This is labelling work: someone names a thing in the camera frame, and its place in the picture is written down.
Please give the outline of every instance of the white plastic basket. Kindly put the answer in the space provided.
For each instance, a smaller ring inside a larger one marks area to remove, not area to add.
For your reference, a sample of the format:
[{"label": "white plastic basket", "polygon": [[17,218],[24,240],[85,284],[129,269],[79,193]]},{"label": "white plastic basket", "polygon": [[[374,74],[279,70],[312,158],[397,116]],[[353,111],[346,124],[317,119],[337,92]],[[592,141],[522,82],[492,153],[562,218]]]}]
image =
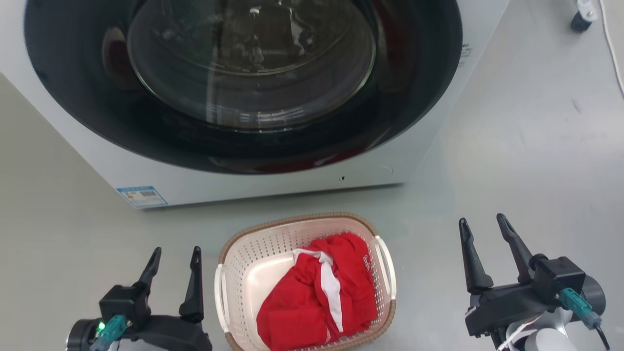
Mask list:
[{"label": "white plastic basket", "polygon": [[233,350],[268,350],[258,336],[256,316],[268,294],[294,266],[292,250],[341,232],[357,234],[368,245],[378,317],[365,332],[305,350],[346,350],[385,333],[396,310],[396,276],[386,244],[370,223],[354,214],[307,215],[243,230],[223,248],[215,272],[215,304]]}]

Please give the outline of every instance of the teal connector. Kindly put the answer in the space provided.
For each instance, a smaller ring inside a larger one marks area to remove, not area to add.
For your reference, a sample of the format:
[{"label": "teal connector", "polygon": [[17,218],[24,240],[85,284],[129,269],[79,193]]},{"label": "teal connector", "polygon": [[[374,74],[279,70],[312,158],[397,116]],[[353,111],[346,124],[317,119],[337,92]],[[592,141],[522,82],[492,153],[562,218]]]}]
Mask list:
[{"label": "teal connector", "polygon": [[587,303],[576,291],[571,288],[566,288],[561,291],[559,298],[561,303],[569,310],[577,315],[587,329],[596,329],[600,326],[602,319],[593,311],[590,304]]},{"label": "teal connector", "polygon": [[115,340],[121,338],[121,335],[128,328],[124,316],[116,315],[106,323],[104,329],[99,332],[97,340],[89,347],[89,351],[108,351]]}]

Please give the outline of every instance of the perforated basket side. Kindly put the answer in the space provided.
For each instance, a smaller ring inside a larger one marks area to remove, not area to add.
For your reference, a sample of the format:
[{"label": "perforated basket side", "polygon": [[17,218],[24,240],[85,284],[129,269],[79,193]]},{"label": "perforated basket side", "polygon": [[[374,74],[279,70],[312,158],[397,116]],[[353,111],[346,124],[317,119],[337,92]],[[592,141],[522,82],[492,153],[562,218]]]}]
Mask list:
[{"label": "perforated basket side", "polygon": [[[245,269],[253,262],[266,257],[287,252],[296,247],[308,245],[311,240],[326,237],[336,233],[336,228],[327,227],[327,223],[336,225],[337,222],[349,222],[351,220],[362,228],[362,233],[357,233],[369,243],[378,235],[376,229],[365,219],[350,213],[328,213],[316,215],[304,215],[290,219],[276,220],[273,222],[256,225],[245,229],[232,237],[224,246],[219,257],[219,264],[223,265],[227,284],[227,309],[230,314],[230,328],[226,333],[226,339],[236,351],[259,351],[258,347],[249,338],[250,331],[245,325],[242,299],[242,283]],[[376,289],[376,300],[379,318],[371,323],[371,328],[366,332],[350,338],[343,338],[339,342],[330,345],[308,348],[305,350],[346,350],[372,342],[379,338],[388,329],[396,310],[396,301],[391,300],[388,292],[387,279],[383,277],[378,252],[369,246],[373,277]]]}]

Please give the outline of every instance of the white embroidered logo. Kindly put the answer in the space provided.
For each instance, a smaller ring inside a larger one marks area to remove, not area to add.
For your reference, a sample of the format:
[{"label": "white embroidered logo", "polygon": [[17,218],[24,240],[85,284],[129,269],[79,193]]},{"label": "white embroidered logo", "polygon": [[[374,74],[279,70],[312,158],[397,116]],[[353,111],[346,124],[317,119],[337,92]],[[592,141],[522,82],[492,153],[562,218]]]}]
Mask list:
[{"label": "white embroidered logo", "polygon": [[371,264],[368,262],[368,255],[364,255],[364,265],[366,266],[366,271],[370,272],[371,271]]}]

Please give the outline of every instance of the brown woven basket rim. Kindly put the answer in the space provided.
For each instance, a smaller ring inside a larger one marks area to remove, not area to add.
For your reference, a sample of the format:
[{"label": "brown woven basket rim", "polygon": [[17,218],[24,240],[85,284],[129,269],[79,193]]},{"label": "brown woven basket rim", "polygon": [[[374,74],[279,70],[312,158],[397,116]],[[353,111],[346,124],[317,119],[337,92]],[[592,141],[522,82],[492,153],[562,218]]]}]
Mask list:
[{"label": "brown woven basket rim", "polygon": [[[225,257],[227,256],[228,252],[230,251],[230,248],[232,247],[232,245],[240,238],[244,237],[245,235],[254,233],[254,232],[258,232],[260,230],[265,230],[265,229],[269,229],[272,227],[278,227],[280,225],[285,225],[285,224],[292,224],[292,223],[296,223],[296,222],[303,222],[306,220],[316,220],[316,219],[332,219],[332,218],[349,218],[349,219],[353,219],[356,220],[360,223],[362,223],[368,230],[371,231],[371,233],[373,233],[373,236],[378,236],[379,233],[377,233],[377,230],[375,229],[375,227],[373,227],[372,224],[370,224],[370,222],[368,222],[366,219],[356,215],[356,214],[352,214],[349,212],[328,212],[328,213],[320,213],[320,214],[311,214],[311,215],[301,215],[301,216],[297,216],[297,217],[291,217],[291,218],[287,218],[287,219],[280,219],[280,220],[274,220],[272,222],[267,222],[264,224],[260,224],[260,225],[255,225],[253,227],[247,228],[245,230],[241,230],[240,232],[238,232],[236,235],[234,235],[230,240],[228,240],[227,243],[225,243],[225,246],[223,247],[223,250],[221,251],[221,255],[219,256],[219,264],[224,264],[225,263]],[[367,335],[365,337],[359,338],[359,339],[355,339],[355,340],[351,340],[349,342],[346,342],[344,344],[339,344],[339,345],[335,345],[332,347],[328,347],[326,349],[323,349],[322,351],[344,351],[347,349],[351,349],[354,347],[359,347],[365,344],[368,344],[370,342],[375,341],[376,339],[378,339],[380,336],[382,336],[387,330],[388,328],[390,328],[390,325],[392,324],[392,320],[394,320],[394,314],[396,313],[396,300],[391,300],[390,301],[390,308],[388,310],[388,317],[386,318],[386,321],[383,323],[383,325],[379,328],[379,330],[377,330],[375,333],[371,334],[371,335]],[[232,335],[231,332],[227,332],[225,333],[225,338],[228,341],[228,344],[230,344],[230,347],[234,350],[234,351],[247,351],[245,349],[243,349],[237,342],[236,340],[234,340],[234,336]]]}]

